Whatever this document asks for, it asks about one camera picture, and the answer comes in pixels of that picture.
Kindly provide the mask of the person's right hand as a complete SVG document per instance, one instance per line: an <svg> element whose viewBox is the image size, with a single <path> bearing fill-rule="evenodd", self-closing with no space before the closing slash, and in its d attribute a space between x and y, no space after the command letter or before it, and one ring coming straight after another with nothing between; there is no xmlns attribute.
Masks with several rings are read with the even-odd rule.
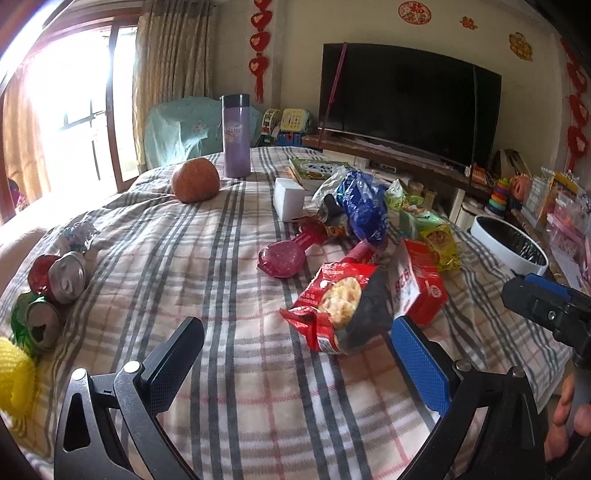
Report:
<svg viewBox="0 0 591 480"><path fill-rule="evenodd" d="M571 413L574 393L574 376L570 374L563 382L561 396L544 442L545 460L547 462L560 458L568 449L569 435L566 424ZM577 409L574 416L574 430L583 437L590 435L591 410L589 404L581 405Z"/></svg>

